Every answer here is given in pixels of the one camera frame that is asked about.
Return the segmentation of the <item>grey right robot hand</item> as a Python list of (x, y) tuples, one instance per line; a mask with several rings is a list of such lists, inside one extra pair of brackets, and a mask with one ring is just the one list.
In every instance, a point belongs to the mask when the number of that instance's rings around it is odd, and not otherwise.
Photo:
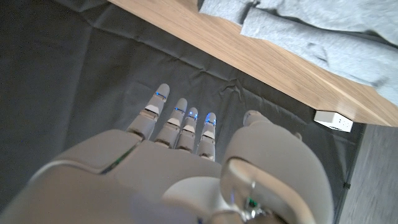
[(159, 134), (161, 84), (129, 127), (97, 134), (41, 167), (2, 211), (2, 223), (331, 223), (319, 158), (300, 135), (249, 110), (215, 160), (216, 116), (196, 134), (180, 99)]

